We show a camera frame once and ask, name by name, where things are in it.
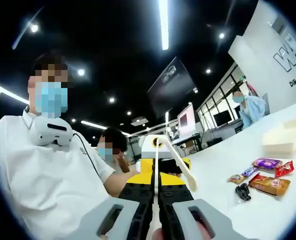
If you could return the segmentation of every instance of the person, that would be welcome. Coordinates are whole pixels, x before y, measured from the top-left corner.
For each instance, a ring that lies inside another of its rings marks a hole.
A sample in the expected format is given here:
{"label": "person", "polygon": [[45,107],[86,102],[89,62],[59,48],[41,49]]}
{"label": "person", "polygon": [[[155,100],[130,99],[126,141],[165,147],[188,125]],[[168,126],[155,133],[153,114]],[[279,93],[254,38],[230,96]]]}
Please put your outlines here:
{"label": "person", "polygon": [[117,197],[137,174],[116,174],[73,130],[68,146],[33,143],[31,127],[40,115],[65,122],[59,116],[68,109],[70,76],[60,55],[40,56],[28,78],[29,106],[21,116],[0,120],[0,190],[19,224],[36,239],[73,232],[85,214],[110,195]]}
{"label": "person", "polygon": [[112,167],[116,173],[128,173],[128,161],[125,158],[127,138],[121,131],[108,127],[103,131],[97,146],[99,156]]}
{"label": "person", "polygon": [[257,96],[244,95],[239,88],[232,90],[232,99],[240,104],[240,118],[243,122],[243,129],[258,122],[265,116],[266,102]]}

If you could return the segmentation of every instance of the woman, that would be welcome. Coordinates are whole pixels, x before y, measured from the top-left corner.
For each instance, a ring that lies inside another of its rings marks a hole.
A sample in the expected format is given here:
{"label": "woman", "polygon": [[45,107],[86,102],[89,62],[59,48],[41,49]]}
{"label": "woman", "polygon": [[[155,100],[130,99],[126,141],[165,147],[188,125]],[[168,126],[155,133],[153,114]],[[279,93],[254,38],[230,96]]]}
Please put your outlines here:
{"label": "woman", "polygon": [[265,116],[266,102],[257,96],[246,96],[239,88],[232,91],[232,99],[240,104],[240,117],[243,121],[243,129],[258,122]]}

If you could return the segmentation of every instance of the face mask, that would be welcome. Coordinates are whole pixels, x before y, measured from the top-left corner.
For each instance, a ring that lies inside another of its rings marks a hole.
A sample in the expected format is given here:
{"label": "face mask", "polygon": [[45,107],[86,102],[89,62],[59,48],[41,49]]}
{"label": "face mask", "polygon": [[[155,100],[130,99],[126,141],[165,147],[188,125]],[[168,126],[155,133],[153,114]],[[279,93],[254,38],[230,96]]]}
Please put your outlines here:
{"label": "face mask", "polygon": [[113,149],[112,148],[103,148],[98,147],[98,154],[99,156],[105,161],[112,161],[113,160]]}
{"label": "face mask", "polygon": [[235,103],[240,104],[244,100],[244,96],[232,96],[232,100]]}
{"label": "face mask", "polygon": [[68,89],[62,88],[62,83],[36,82],[35,109],[49,119],[59,118],[68,109]]}

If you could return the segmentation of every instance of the snack packet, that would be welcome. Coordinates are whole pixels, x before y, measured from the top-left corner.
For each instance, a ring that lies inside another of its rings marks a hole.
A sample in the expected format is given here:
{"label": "snack packet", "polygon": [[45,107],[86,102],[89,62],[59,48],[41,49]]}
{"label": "snack packet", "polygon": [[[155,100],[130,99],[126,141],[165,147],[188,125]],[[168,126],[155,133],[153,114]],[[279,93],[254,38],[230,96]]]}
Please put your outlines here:
{"label": "snack packet", "polygon": [[276,169],[276,173],[275,173],[275,178],[279,178],[281,176],[285,176],[289,173],[291,173],[294,170],[294,165],[293,165],[293,161],[289,161],[286,164],[277,167]]}
{"label": "snack packet", "polygon": [[255,189],[277,196],[284,195],[289,184],[289,180],[261,176],[259,173],[249,182],[249,185]]}
{"label": "snack packet", "polygon": [[244,179],[245,177],[243,175],[236,174],[232,175],[227,181],[235,184],[240,184]]}
{"label": "snack packet", "polygon": [[244,177],[249,177],[251,174],[257,171],[258,171],[257,167],[251,166],[247,168],[241,175],[243,175]]}
{"label": "snack packet", "polygon": [[252,163],[253,166],[262,168],[262,169],[274,169],[274,168],[280,167],[282,164],[283,162],[280,160],[264,158],[264,157],[258,158]]}

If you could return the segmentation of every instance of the white table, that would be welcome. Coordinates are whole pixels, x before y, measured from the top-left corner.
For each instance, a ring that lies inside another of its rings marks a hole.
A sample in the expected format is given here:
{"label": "white table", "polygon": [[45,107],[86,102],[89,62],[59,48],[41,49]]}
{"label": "white table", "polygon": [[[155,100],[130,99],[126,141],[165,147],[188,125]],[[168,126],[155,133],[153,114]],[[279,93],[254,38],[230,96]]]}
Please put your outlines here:
{"label": "white table", "polygon": [[[282,177],[291,181],[283,196],[271,196],[250,187],[251,200],[238,204],[239,198],[235,194],[237,185],[227,182],[227,179],[234,174],[241,174],[257,158],[270,157],[264,154],[262,148],[263,133],[292,119],[296,119],[296,104],[270,114],[242,132],[189,156],[191,171],[198,183],[198,190],[191,191],[192,196],[204,199],[228,216],[234,230],[247,238],[278,239],[296,220],[296,153],[292,156],[294,171]],[[248,183],[255,174],[243,183]],[[260,174],[274,177],[262,171]],[[160,226],[156,218],[153,221],[150,231]]]}

